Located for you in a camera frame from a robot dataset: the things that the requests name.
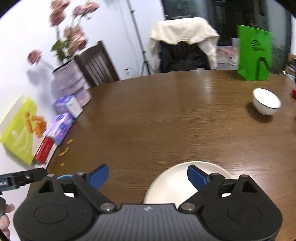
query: tripod pole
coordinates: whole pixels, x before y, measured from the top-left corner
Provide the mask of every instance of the tripod pole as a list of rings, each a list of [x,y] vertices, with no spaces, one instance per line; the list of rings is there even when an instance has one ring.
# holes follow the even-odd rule
[[[146,65],[147,72],[150,75],[151,73],[150,73],[150,69],[149,69],[149,61],[146,58],[146,51],[144,50],[143,42],[142,42],[142,39],[141,39],[141,36],[140,36],[140,32],[139,32],[139,28],[138,28],[138,25],[137,25],[137,22],[136,22],[136,18],[135,18],[135,15],[134,15],[135,10],[132,8],[130,0],[126,0],[126,3],[128,4],[128,9],[130,10],[131,18],[133,20],[133,24],[134,24],[134,27],[135,27],[135,30],[136,30],[136,35],[137,35],[139,45],[140,45],[140,48],[141,48],[141,51],[142,51],[142,54],[143,54],[143,59],[144,59],[143,65]]]

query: metal screw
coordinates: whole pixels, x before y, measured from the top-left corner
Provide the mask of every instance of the metal screw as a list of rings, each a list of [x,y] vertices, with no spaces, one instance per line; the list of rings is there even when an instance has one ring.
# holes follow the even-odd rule
[[[181,209],[184,211],[192,211],[195,209],[195,205],[193,203],[186,202],[181,205]]]
[[[100,205],[100,209],[103,211],[112,211],[114,210],[115,205],[113,203],[105,202]]]

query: light stand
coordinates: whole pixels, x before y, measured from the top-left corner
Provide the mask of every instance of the light stand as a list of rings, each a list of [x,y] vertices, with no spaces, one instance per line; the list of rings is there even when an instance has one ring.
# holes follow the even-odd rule
[[[130,13],[131,13],[131,18],[133,20],[133,24],[134,24],[134,27],[135,27],[135,30],[136,30],[136,35],[138,37],[139,45],[140,45],[140,48],[141,48],[141,51],[142,51],[142,54],[143,54],[144,62],[143,62],[143,65],[142,65],[141,76],[143,76],[145,65],[146,65],[146,68],[147,68],[147,72],[150,75],[152,67],[150,66],[149,61],[146,58],[146,51],[144,49],[143,42],[142,42],[140,32],[139,32],[139,28],[138,28],[138,25],[137,25],[137,22],[136,22],[136,18],[134,16],[135,10],[132,8],[130,0],[126,0],[126,2],[128,4],[128,9],[130,10]]]

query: human hand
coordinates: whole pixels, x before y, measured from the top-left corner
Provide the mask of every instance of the human hand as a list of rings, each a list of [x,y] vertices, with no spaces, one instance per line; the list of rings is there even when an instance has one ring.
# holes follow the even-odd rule
[[[15,206],[13,204],[5,205],[4,213],[10,213],[15,209]],[[4,233],[4,235],[9,239],[10,237],[10,231],[8,229],[8,226],[10,224],[8,216],[5,214],[3,217],[0,218],[0,229]]]

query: purple and white box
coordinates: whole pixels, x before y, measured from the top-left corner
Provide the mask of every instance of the purple and white box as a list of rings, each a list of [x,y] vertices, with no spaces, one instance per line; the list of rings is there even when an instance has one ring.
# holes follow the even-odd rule
[[[81,105],[79,104],[79,102],[77,101],[74,95],[59,98],[55,103],[53,103],[52,106],[55,109],[57,114],[63,114],[68,112],[75,119],[83,111]]]
[[[56,144],[60,145],[73,122],[74,120],[70,113],[57,115],[46,136],[50,137]]]

